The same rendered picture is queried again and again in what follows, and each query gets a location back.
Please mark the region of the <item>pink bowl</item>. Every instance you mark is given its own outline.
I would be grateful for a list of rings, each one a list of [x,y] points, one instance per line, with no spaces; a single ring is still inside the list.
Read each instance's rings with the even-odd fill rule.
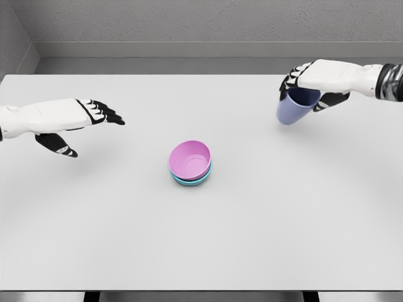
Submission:
[[[188,140],[177,145],[168,158],[169,170],[179,179],[195,181],[210,169],[212,156],[203,142]]]

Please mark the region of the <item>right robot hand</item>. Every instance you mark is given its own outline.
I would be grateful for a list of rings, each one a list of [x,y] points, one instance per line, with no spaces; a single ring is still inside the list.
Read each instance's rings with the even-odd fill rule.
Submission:
[[[353,90],[352,76],[361,69],[358,64],[324,59],[298,65],[283,79],[279,88],[280,101],[285,99],[288,90],[299,87],[323,92],[314,112],[341,104]]]

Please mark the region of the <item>blue cup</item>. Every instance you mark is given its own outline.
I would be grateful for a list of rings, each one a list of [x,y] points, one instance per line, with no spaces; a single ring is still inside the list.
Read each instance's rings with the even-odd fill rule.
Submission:
[[[290,88],[285,98],[278,104],[276,117],[280,123],[291,125],[310,113],[320,98],[319,90]]]

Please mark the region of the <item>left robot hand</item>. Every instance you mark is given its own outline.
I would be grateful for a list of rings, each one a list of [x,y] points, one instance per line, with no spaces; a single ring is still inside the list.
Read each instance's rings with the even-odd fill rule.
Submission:
[[[35,140],[46,149],[76,158],[78,154],[59,135],[100,123],[124,125],[122,117],[106,104],[93,99],[60,99],[35,105],[31,129]]]

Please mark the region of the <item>teal bowl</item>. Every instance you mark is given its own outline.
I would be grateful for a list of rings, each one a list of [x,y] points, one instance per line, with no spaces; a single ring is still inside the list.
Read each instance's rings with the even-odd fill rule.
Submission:
[[[197,185],[203,183],[203,182],[209,177],[210,172],[211,172],[211,168],[212,168],[212,164],[210,164],[210,165],[208,166],[207,173],[206,173],[203,177],[201,177],[201,178],[199,178],[199,179],[196,179],[196,180],[193,180],[193,181],[188,181],[188,180],[180,179],[180,178],[179,178],[178,176],[176,176],[172,171],[170,171],[170,173],[171,173],[172,177],[174,178],[174,180],[175,180],[176,182],[180,183],[181,185],[184,185],[184,186],[197,186]]]

